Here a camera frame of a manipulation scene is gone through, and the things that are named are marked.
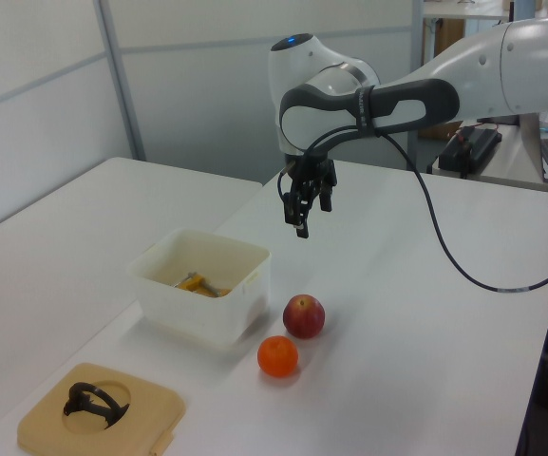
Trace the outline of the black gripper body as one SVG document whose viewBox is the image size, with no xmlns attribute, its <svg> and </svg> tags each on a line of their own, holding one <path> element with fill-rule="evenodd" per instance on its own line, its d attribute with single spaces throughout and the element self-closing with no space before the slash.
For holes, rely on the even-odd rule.
<svg viewBox="0 0 548 456">
<path fill-rule="evenodd" d="M 292 186 L 300 186 L 305 182 L 324 182 L 334 187 L 337 184 L 333 160 L 327 154 L 321 155 L 286 155 L 287 174 L 292 180 Z"/>
</svg>

